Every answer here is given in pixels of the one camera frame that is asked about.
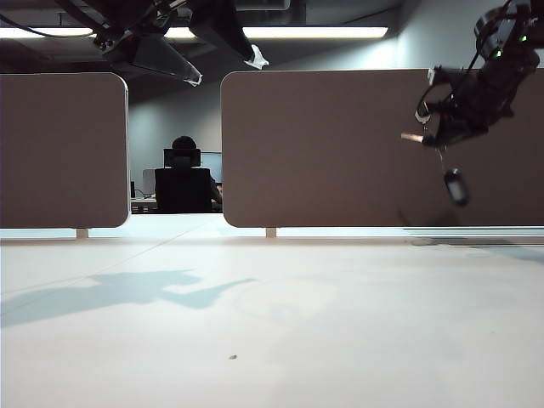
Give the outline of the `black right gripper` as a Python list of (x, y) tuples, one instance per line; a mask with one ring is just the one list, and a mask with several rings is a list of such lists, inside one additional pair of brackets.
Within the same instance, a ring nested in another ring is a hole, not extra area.
[(501, 56), (487, 60), (474, 75), (443, 69), (452, 96), (438, 114), (437, 133), (424, 135), (422, 144), (445, 148), (483, 135), (503, 117), (512, 117), (511, 103), (518, 86), (539, 63), (534, 50), (505, 50)]

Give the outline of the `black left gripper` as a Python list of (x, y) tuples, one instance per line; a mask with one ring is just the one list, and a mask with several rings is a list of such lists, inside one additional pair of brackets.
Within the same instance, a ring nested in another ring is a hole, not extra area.
[(131, 64), (158, 74), (176, 77), (193, 87), (202, 74), (164, 38), (179, 18), (179, 10), (190, 12), (188, 27), (198, 38), (223, 50), (232, 51), (253, 68), (269, 62), (256, 44), (250, 43), (236, 15), (233, 1), (86, 1), (103, 19), (88, 27), (105, 51), (122, 38), (135, 37)]

